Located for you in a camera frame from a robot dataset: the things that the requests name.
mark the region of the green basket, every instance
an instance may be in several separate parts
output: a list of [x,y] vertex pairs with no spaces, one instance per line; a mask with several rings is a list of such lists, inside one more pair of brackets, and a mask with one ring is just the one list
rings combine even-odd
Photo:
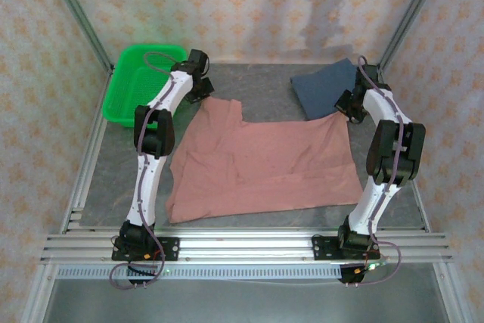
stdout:
[[[177,61],[185,61],[187,52],[179,45],[132,45],[119,56],[103,103],[103,115],[113,123],[132,128],[135,108],[154,99],[166,84],[168,76],[152,70],[144,62],[147,52],[161,52]],[[170,71],[173,62],[166,57],[151,55],[150,64]]]

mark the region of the gray table surface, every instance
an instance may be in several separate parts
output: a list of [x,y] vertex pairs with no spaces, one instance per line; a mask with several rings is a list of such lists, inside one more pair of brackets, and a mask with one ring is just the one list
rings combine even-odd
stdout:
[[[382,278],[384,266],[365,281]],[[404,264],[382,284],[348,287],[338,281],[161,280],[125,292],[102,280],[59,280],[44,323],[159,321],[196,323],[445,323],[432,264]]]
[[[242,102],[247,122],[304,120],[303,109],[290,86],[293,75],[311,73],[323,65],[212,64],[209,77],[213,96]],[[199,104],[183,104],[174,124],[176,145],[197,112]],[[365,161],[375,126],[368,116],[360,125],[348,125],[353,159],[361,185],[367,181]],[[169,226],[165,202],[172,191],[169,157],[161,174],[157,194],[157,226]],[[81,225],[121,226],[132,201],[137,171],[132,129],[108,123],[88,192]],[[337,227],[353,205],[319,207],[274,213],[223,216],[175,224],[181,227]],[[413,189],[406,185],[390,202],[379,227],[423,228]]]

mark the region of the pink cloth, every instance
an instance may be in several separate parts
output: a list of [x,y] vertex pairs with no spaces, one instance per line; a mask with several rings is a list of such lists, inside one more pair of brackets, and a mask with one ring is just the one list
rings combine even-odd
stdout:
[[239,101],[207,98],[173,156],[170,222],[357,203],[346,118],[246,123]]

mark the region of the metal rail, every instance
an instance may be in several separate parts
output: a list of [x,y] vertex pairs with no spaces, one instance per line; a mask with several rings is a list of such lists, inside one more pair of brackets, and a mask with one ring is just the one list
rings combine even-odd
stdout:
[[81,27],[82,31],[85,33],[85,36],[89,40],[89,43],[91,43],[91,46],[94,49],[94,52],[98,57],[98,60],[101,62],[103,68],[108,72],[111,71],[111,69],[113,68],[113,65],[109,59],[109,56],[107,55],[107,52],[104,49],[104,46],[101,44],[101,41],[99,40],[98,35],[94,31],[94,28],[92,27],[91,22],[89,22],[87,15],[85,15],[85,12],[82,9],[81,4],[79,3],[79,0],[64,0],[64,1],[67,7],[69,8],[70,12],[76,19],[77,23]]
[[392,61],[398,50],[398,47],[403,42],[403,39],[407,35],[407,32],[410,30],[411,25],[420,12],[420,9],[424,6],[425,1],[426,0],[411,0],[405,15],[400,21],[399,26],[393,34],[393,37],[380,60],[379,65],[381,70],[385,70]]
[[[156,231],[159,236],[180,238],[180,264],[335,264],[361,262],[359,260],[315,261],[311,237],[336,236],[336,230],[291,229],[179,229]],[[116,229],[101,231],[73,231],[49,235],[42,252],[43,263],[55,264],[112,264],[111,238]],[[400,246],[403,262],[451,262],[453,253],[444,234],[423,231],[381,231],[381,241]],[[383,255],[395,262],[396,251],[380,246]]]
[[106,95],[112,73],[108,73],[104,87],[99,95],[98,106],[95,111],[95,118],[89,131],[88,143],[85,147],[82,164],[79,168],[76,182],[69,199],[69,205],[64,214],[64,219],[60,225],[60,233],[63,234],[68,229],[72,220],[81,218],[82,208],[85,205],[85,199],[88,196],[89,186],[91,185],[92,176],[98,160],[99,150],[106,130],[107,120],[103,117],[102,104]]

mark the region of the wire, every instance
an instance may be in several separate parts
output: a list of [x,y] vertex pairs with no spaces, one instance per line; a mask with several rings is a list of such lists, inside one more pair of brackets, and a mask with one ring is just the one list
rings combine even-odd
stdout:
[[277,281],[260,281],[260,280],[233,280],[233,279],[221,279],[225,283],[243,283],[243,284],[260,284],[260,285],[277,285],[286,287],[314,287],[321,285],[340,285],[340,282],[332,279],[323,279],[325,281],[319,281],[317,283],[287,283],[287,282],[277,282]]
[[379,250],[368,250],[365,256],[365,268],[368,267],[367,264],[368,264],[368,259],[370,257],[369,253],[380,253],[380,259],[386,259],[386,256],[383,255]]
[[151,68],[152,70],[155,70],[155,71],[158,71],[158,72],[161,72],[161,73],[164,73],[168,76],[171,76],[171,73],[162,69],[162,68],[158,68],[154,65],[152,65],[149,61],[148,61],[148,56],[161,56],[161,57],[164,57],[164,58],[168,58],[170,61],[173,61],[174,63],[177,63],[178,61],[173,58],[172,56],[170,56],[169,54],[166,54],[166,53],[161,53],[161,52],[146,52],[143,56],[143,61],[146,63],[146,65]]
[[131,270],[132,272],[135,272],[136,274],[143,275],[143,276],[155,276],[153,272],[143,272],[141,270],[137,270],[133,268],[132,266],[128,266],[128,269]]
[[402,116],[400,115],[400,111],[397,108],[395,102],[393,102],[393,100],[391,98],[386,96],[385,93],[383,91],[381,91],[380,88],[368,76],[368,74],[363,69],[363,63],[361,61],[364,61],[365,64],[368,64],[368,61],[365,58],[365,56],[359,56],[358,57],[358,68],[359,68],[361,74],[363,75],[364,78],[366,78],[366,80],[370,83],[371,87],[373,87],[373,89],[377,92],[377,94],[382,96],[389,103],[390,107],[393,109],[393,112],[396,115],[397,120],[399,121],[399,140],[398,140],[398,144],[397,144],[397,147],[396,147],[396,150],[395,150],[395,156],[393,158],[392,175],[390,176],[390,180],[388,181],[388,183],[386,183],[386,187],[383,190],[383,193],[382,193],[380,199],[378,200],[377,205],[375,206],[374,211],[370,215],[370,219],[368,221],[368,232],[370,233],[371,240],[375,244],[393,247],[396,250],[399,258],[397,260],[395,269],[389,275],[387,275],[385,278],[382,278],[382,279],[377,280],[377,281],[367,281],[367,282],[364,282],[364,283],[348,284],[348,285],[352,285],[352,286],[374,285],[374,284],[383,283],[384,281],[388,281],[389,279],[393,278],[393,276],[395,276],[395,274],[400,270],[400,265],[402,264],[402,251],[400,250],[400,247],[397,244],[394,244],[393,242],[389,242],[389,241],[377,241],[377,238],[375,237],[375,235],[373,233],[373,221],[374,221],[376,215],[378,214],[378,212],[380,211],[380,208],[382,207],[383,202],[385,201],[385,198],[386,198],[386,195],[387,195],[387,193],[390,189],[390,186],[393,184],[393,182],[396,179],[397,168],[398,168],[398,165],[399,165],[400,152],[402,151],[403,128],[404,128],[403,119],[402,119]]
[[203,71],[202,77],[204,77],[210,70],[210,57],[206,56],[207,67],[206,70]]
[[[157,67],[152,66],[152,65],[150,65],[147,62],[147,55],[150,55],[150,54],[162,55],[164,57],[167,57],[168,59],[171,59],[171,60],[177,62],[177,60],[175,60],[174,58],[172,58],[171,56],[169,56],[167,54],[163,54],[163,53],[159,53],[159,52],[148,52],[148,53],[145,53],[144,54],[144,62],[149,66],[149,68],[152,68],[154,70],[157,70],[157,71],[159,71],[161,73],[167,73],[167,71],[158,69]],[[144,157],[144,166],[143,166],[143,170],[141,171],[141,175],[140,175],[139,182],[138,182],[138,195],[137,195],[137,198],[138,198],[138,212],[139,212],[139,216],[141,217],[141,222],[143,223],[144,228],[146,228],[146,231],[148,232],[148,234],[153,238],[153,240],[157,244],[157,246],[159,248],[159,252],[161,254],[161,266],[158,269],[158,272],[153,275],[153,278],[151,280],[149,280],[149,281],[143,281],[143,287],[147,287],[148,285],[153,284],[156,280],[158,280],[158,278],[161,275],[161,272],[163,271],[163,268],[165,267],[165,253],[163,251],[163,246],[161,245],[161,243],[158,240],[157,236],[154,234],[154,232],[151,230],[150,226],[146,222],[146,219],[144,217],[143,211],[141,209],[141,204],[143,203],[143,200],[141,199],[141,186],[143,184],[144,175],[146,174],[146,171],[147,171],[147,166],[150,164],[146,153],[143,153],[142,152],[141,146],[142,146],[142,143],[143,143],[144,134],[146,133],[146,129],[147,129],[147,125],[148,125],[148,120],[150,119],[151,114],[157,109],[158,106],[160,106],[160,104],[163,102],[163,100],[168,96],[168,94],[175,87],[175,81],[173,80],[172,74],[171,73],[168,73],[168,75],[169,75],[169,79],[170,79],[170,85],[168,87],[168,90],[166,90],[166,92],[163,95],[161,95],[161,97],[158,99],[158,101],[156,102],[156,104],[146,113],[146,117],[143,120],[143,126],[141,127],[141,133],[139,135],[139,139],[138,139],[138,143],[137,143],[137,148],[136,148],[137,149],[137,152],[138,152],[138,155]],[[119,284],[117,284],[113,280],[114,272],[118,268],[120,268],[122,266],[126,266],[126,267],[128,267],[128,269],[133,269],[133,268],[152,269],[153,268],[153,265],[133,263],[133,262],[121,262],[120,264],[115,265],[111,269],[111,272],[109,274],[109,282],[110,282],[110,284],[113,287],[115,287],[116,289],[120,289],[120,290],[136,289],[136,287],[138,286],[137,284],[134,284],[134,285],[133,284],[132,285],[119,285]]]

